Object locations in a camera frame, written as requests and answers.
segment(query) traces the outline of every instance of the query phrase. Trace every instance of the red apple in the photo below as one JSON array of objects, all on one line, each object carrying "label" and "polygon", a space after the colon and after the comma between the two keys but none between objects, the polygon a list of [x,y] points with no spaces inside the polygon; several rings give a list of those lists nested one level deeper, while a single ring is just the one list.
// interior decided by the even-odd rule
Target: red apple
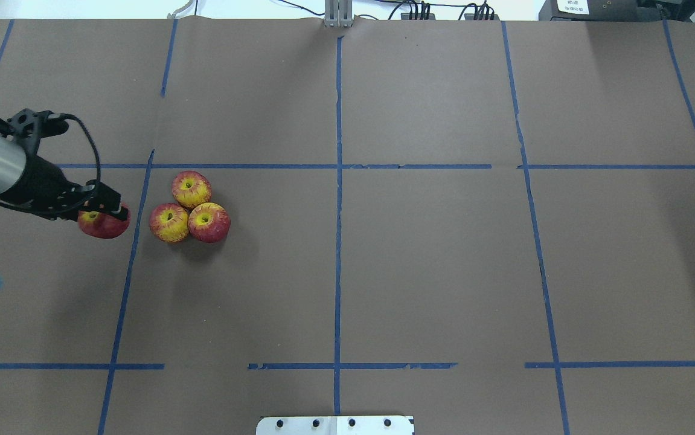
[{"label": "red apple", "polygon": [[218,204],[200,204],[189,214],[189,232],[206,243],[220,242],[229,233],[229,214]]},{"label": "red apple", "polygon": [[85,234],[99,239],[113,239],[123,233],[130,226],[132,212],[127,203],[121,203],[127,209],[127,220],[121,221],[99,211],[80,211],[77,218],[79,229]]},{"label": "red apple", "polygon": [[207,203],[213,194],[210,182],[201,173],[195,171],[179,173],[170,189],[178,204],[189,209]]},{"label": "red apple", "polygon": [[189,212],[175,203],[160,204],[149,216],[149,228],[163,242],[180,242],[189,235]]}]

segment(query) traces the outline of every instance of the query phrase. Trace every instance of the cable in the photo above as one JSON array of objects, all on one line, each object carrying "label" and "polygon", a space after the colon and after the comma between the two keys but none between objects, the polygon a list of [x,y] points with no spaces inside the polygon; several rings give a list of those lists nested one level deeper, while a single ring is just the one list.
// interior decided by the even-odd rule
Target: cable
[{"label": "cable", "polygon": [[286,3],[286,5],[294,6],[295,8],[304,9],[305,11],[313,14],[314,16],[325,16],[325,12],[319,14],[318,12],[313,11],[312,9],[308,9],[308,8],[305,8],[304,6],[297,5],[297,3],[291,3],[291,2],[288,2],[287,0],[277,0],[277,1],[281,2],[281,3]]},{"label": "cable", "polygon": [[69,207],[64,207],[62,210],[51,210],[51,211],[38,211],[38,210],[33,210],[30,208],[26,207],[18,207],[15,205],[7,204],[3,201],[0,201],[0,207],[4,207],[9,210],[14,210],[14,211],[19,211],[21,213],[27,213],[27,214],[35,214],[36,216],[41,216],[42,218],[47,218],[51,220],[55,220],[60,217],[61,214],[63,213],[69,213],[72,212],[82,205],[84,205],[87,201],[90,201],[94,196],[98,193],[98,185],[101,182],[101,157],[100,154],[98,153],[98,147],[95,145],[95,141],[92,140],[92,136],[90,135],[90,132],[87,130],[87,126],[85,126],[84,122],[82,122],[79,118],[77,118],[74,115],[71,114],[60,114],[63,119],[71,119],[71,121],[76,121],[79,124],[79,127],[82,128],[82,132],[85,133],[85,136],[87,136],[87,140],[90,143],[90,146],[92,147],[92,154],[95,157],[95,183],[94,183],[94,188],[90,190],[87,195],[82,198],[82,200],[77,201],[76,203],[72,204]]},{"label": "cable", "polygon": [[417,2],[414,2],[413,0],[404,0],[403,2],[394,2],[398,3],[395,8],[393,8],[393,11],[391,11],[391,16],[388,17],[388,19],[393,19],[393,14],[395,14],[395,11],[398,10],[398,8],[402,7],[402,5],[409,5],[409,18],[411,18],[411,6],[414,5],[414,11],[415,14],[417,14]]},{"label": "cable", "polygon": [[417,17],[417,19],[426,19],[425,11],[429,8],[430,8],[430,5],[428,5],[427,3],[425,3],[424,0],[422,0],[422,2],[420,2],[420,16]]},{"label": "cable", "polygon": [[495,19],[495,10],[490,5],[487,5],[487,0],[484,0],[482,5],[479,6],[478,14],[475,14],[473,19],[479,21],[493,20]]},{"label": "cable", "polygon": [[457,20],[458,20],[458,21],[460,21],[461,19],[463,19],[463,16],[466,14],[466,11],[467,11],[468,8],[470,8],[471,6],[473,6],[473,17],[474,17],[474,19],[475,19],[475,16],[476,16],[477,12],[479,12],[479,5],[477,5],[476,3],[468,3],[468,5],[464,6],[464,7],[463,7],[463,10],[460,11],[460,16],[457,17]]},{"label": "cable", "polygon": [[[375,2],[379,2],[379,3],[394,3],[394,4],[397,4],[397,3],[406,3],[406,2],[399,2],[398,0],[375,0]],[[431,5],[431,6],[446,6],[446,7],[449,7],[449,8],[463,8],[463,7],[465,7],[465,5],[441,5],[441,4],[439,4],[439,3],[428,3],[428,5]]]}]

